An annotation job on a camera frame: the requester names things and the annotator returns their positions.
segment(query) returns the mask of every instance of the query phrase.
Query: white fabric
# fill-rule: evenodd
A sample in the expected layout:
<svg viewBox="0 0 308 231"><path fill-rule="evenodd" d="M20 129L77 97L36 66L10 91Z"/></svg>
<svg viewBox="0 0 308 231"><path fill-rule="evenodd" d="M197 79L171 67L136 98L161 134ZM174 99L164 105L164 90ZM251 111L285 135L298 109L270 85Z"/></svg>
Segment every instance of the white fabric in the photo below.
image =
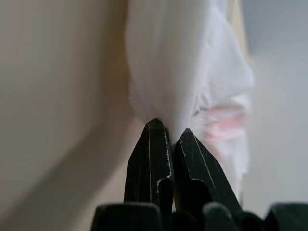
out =
<svg viewBox="0 0 308 231"><path fill-rule="evenodd" d="M160 119L171 143L190 127L237 192L247 165L239 95L253 77L225 13L210 0L130 0L125 40L136 114Z"/></svg>

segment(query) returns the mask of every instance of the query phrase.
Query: black plastic part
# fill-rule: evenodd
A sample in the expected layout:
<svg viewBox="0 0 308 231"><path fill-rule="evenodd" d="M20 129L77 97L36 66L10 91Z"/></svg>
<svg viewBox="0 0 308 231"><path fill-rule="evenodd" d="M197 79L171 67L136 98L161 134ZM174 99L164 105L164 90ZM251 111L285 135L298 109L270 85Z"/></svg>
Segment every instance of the black plastic part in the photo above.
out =
<svg viewBox="0 0 308 231"><path fill-rule="evenodd" d="M308 231L308 204L276 204L264 220L268 231Z"/></svg>
<svg viewBox="0 0 308 231"><path fill-rule="evenodd" d="M154 204L127 203L97 207L91 231L163 231Z"/></svg>
<svg viewBox="0 0 308 231"><path fill-rule="evenodd" d="M189 213L177 212L172 214L172 231L194 231L197 229L197 220Z"/></svg>
<svg viewBox="0 0 308 231"><path fill-rule="evenodd" d="M173 167L170 145L163 124L146 124L128 161L124 201L150 202L162 215L171 214Z"/></svg>
<svg viewBox="0 0 308 231"><path fill-rule="evenodd" d="M263 221L253 213L239 213L234 216L234 220L241 231L265 231Z"/></svg>
<svg viewBox="0 0 308 231"><path fill-rule="evenodd" d="M190 129L177 142L173 159L177 208L198 218L203 205L213 201L231 213L242 211L220 164Z"/></svg>
<svg viewBox="0 0 308 231"><path fill-rule="evenodd" d="M212 202L202 209L204 231L240 231L232 220L231 212L222 204Z"/></svg>

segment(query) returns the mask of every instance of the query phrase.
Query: white wall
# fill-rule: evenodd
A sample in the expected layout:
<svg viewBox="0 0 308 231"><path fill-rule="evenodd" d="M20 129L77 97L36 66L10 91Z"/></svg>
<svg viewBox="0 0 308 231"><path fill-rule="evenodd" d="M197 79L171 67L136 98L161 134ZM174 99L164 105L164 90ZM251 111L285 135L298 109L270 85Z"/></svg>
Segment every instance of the white wall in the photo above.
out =
<svg viewBox="0 0 308 231"><path fill-rule="evenodd" d="M143 125L127 101L126 1L0 1L0 230L85 231L123 201Z"/></svg>
<svg viewBox="0 0 308 231"><path fill-rule="evenodd" d="M244 206L308 201L308 1L243 0L256 76Z"/></svg>

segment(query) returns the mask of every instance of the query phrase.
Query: beige wall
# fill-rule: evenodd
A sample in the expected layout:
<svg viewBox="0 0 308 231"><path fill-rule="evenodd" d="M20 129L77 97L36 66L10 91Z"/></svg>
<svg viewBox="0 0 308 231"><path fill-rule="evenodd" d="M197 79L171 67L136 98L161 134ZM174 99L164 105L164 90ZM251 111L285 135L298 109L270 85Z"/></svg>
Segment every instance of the beige wall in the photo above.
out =
<svg viewBox="0 0 308 231"><path fill-rule="evenodd" d="M143 128L125 13L126 1L0 1L0 230L84 231L98 204L123 200Z"/></svg>

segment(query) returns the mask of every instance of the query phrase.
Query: white cloth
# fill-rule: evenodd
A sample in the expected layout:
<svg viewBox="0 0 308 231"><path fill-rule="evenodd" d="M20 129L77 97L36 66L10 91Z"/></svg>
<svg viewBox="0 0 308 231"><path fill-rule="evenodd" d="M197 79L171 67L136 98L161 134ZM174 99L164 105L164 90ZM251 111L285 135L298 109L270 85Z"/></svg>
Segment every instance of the white cloth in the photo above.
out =
<svg viewBox="0 0 308 231"><path fill-rule="evenodd" d="M240 95L253 77L225 13L214 0L130 0L125 41L136 114L160 119L171 143L190 127L237 193L249 108Z"/></svg>

